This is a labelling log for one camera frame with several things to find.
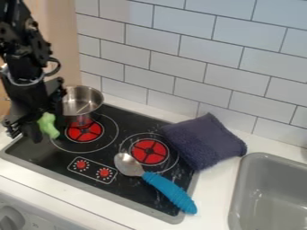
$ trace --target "black stovetop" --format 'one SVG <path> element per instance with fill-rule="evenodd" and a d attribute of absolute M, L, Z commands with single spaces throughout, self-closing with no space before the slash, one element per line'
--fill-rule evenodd
<path fill-rule="evenodd" d="M 131 208 L 144 210 L 137 208 L 142 204 L 170 217 L 177 216 L 179 209 L 161 192 L 141 178 L 121 174 L 113 163 L 116 153 L 128 152 L 146 171 L 160 173 L 188 190 L 194 171 L 159 132 L 168 123 L 108 105 L 98 112 L 103 115 L 96 122 L 83 127 L 72 123 L 57 140 L 45 137 L 43 142 L 33 144 L 22 137 L 5 153 L 133 201 Z"/>

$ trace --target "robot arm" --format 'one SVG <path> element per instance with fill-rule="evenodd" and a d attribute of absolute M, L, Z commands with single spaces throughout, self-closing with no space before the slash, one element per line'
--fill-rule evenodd
<path fill-rule="evenodd" d="M 12 138 L 23 133 L 39 143 L 42 134 L 37 120 L 46 111 L 57 118 L 62 115 L 61 100 L 66 94 L 63 79 L 44 82 L 45 76 L 55 74 L 61 67 L 50 56 L 50 46 L 22 0 L 0 1 L 0 56 L 5 62 L 0 78 L 11 99 L 10 113 L 3 125 Z M 57 63 L 57 67 L 45 74 L 43 68 L 48 62 Z"/>

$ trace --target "gray sink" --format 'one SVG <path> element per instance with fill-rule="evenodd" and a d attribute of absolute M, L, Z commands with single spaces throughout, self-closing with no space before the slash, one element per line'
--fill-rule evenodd
<path fill-rule="evenodd" d="M 241 160 L 231 230 L 307 230 L 307 165 L 256 153 Z"/>

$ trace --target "folded dish towel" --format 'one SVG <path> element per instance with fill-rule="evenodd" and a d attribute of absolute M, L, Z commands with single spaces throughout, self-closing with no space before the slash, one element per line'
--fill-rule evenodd
<path fill-rule="evenodd" d="M 162 133 L 196 171 L 232 156 L 244 156 L 247 152 L 246 144 L 211 113 L 164 126 Z"/>

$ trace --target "stainless steel pot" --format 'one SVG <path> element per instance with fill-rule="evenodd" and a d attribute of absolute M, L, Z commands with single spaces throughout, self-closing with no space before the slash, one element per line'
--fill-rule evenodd
<path fill-rule="evenodd" d="M 104 98 L 101 92 L 88 86 L 68 86 L 63 98 L 63 115 L 66 122 L 77 122 L 84 126 L 99 115 L 95 112 L 102 106 Z"/>

